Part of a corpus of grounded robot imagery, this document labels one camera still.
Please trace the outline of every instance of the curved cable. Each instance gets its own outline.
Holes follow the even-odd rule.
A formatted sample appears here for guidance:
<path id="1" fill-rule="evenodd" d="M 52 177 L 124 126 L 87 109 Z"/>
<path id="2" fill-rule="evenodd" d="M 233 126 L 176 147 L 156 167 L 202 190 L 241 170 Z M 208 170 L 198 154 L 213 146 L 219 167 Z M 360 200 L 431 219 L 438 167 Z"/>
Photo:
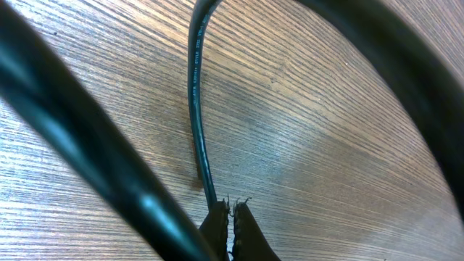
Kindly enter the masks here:
<path id="1" fill-rule="evenodd" d="M 299 2 L 335 26 L 386 81 L 435 156 L 463 218 L 464 94 L 457 81 L 424 42 L 380 2 Z M 218 3 L 197 1 L 188 35 L 188 100 L 196 153 L 207 185 L 211 177 L 204 147 L 199 82 L 204 29 Z"/>
<path id="2" fill-rule="evenodd" d="M 0 94 L 165 260 L 218 260 L 45 43 L 0 1 Z"/>

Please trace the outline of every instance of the brown wooden floor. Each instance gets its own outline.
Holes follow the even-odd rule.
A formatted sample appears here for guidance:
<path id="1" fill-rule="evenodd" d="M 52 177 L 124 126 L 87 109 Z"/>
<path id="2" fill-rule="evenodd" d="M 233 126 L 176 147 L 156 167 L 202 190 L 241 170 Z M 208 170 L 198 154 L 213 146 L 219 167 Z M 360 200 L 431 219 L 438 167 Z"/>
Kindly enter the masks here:
<path id="1" fill-rule="evenodd" d="M 194 2 L 9 3 L 200 224 L 207 206 L 186 83 Z M 464 2 L 386 4 L 464 85 Z M 218 198 L 251 196 L 282 260 L 464 260 L 460 219 L 422 138 L 365 58 L 315 13 L 295 1 L 224 1 L 202 80 Z M 4 101 L 0 146 L 0 260 L 156 257 Z"/>

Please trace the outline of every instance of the thin black cable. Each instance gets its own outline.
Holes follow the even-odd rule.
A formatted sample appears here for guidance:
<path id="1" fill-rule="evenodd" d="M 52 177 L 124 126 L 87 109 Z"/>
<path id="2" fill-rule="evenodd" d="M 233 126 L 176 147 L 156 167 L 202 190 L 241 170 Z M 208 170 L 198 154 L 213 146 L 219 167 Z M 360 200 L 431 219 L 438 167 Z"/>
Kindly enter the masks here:
<path id="1" fill-rule="evenodd" d="M 206 27 L 211 14 L 220 1 L 198 1 L 192 14 L 188 31 L 188 108 L 190 112 L 191 131 L 194 136 L 196 160 L 202 177 L 204 194 L 211 210 L 218 200 L 212 176 L 206 144 L 204 142 L 202 108 L 200 106 L 200 71 L 202 68 L 202 49 Z"/>
<path id="2" fill-rule="evenodd" d="M 299 2 L 335 26 L 386 81 L 435 156 L 463 218 L 464 93 L 461 86 L 427 45 L 380 2 Z M 188 100 L 205 191 L 214 188 L 204 147 L 199 79 L 204 30 L 218 3 L 217 0 L 197 1 L 188 35 Z"/>
<path id="3" fill-rule="evenodd" d="M 0 95 L 164 260 L 218 260 L 104 110 L 1 0 Z"/>

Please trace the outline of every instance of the thick black cable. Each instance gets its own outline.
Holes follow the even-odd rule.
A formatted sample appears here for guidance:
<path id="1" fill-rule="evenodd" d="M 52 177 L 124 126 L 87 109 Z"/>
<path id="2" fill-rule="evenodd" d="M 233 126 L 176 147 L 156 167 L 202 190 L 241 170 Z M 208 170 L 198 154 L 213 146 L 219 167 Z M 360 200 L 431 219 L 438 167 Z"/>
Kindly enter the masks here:
<path id="1" fill-rule="evenodd" d="M 200 106 L 200 70 L 202 68 L 204 33 L 210 16 L 219 3 L 220 1 L 197 1 L 188 31 L 188 108 L 191 131 L 194 136 L 196 161 L 202 177 L 208 209 L 211 209 L 217 201 L 217 197 L 204 142 L 202 108 Z"/>
<path id="2" fill-rule="evenodd" d="M 435 156 L 464 217 L 464 94 L 447 68 L 391 10 L 374 0 L 299 0 L 372 63 Z M 217 0 L 198 0 L 188 35 L 188 100 L 199 161 L 207 164 L 199 77 L 204 29 Z"/>
<path id="3" fill-rule="evenodd" d="M 165 260 L 217 260 L 103 109 L 0 1 L 0 94 Z"/>

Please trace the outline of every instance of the wooden table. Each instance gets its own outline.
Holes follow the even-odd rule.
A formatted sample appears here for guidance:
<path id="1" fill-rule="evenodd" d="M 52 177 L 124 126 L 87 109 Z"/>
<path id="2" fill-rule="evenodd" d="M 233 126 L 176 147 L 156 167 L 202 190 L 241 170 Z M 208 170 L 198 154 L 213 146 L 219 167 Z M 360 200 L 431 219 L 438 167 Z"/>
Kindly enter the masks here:
<path id="1" fill-rule="evenodd" d="M 103 104 L 182 208 L 207 213 L 192 150 L 184 0 L 9 0 Z M 464 85 L 462 0 L 386 1 Z M 202 76 L 218 198 L 282 260 L 462 260 L 452 196 L 366 59 L 295 1 L 227 0 Z M 0 101 L 0 260 L 156 254 Z M 229 248 L 233 231 L 229 230 Z"/>

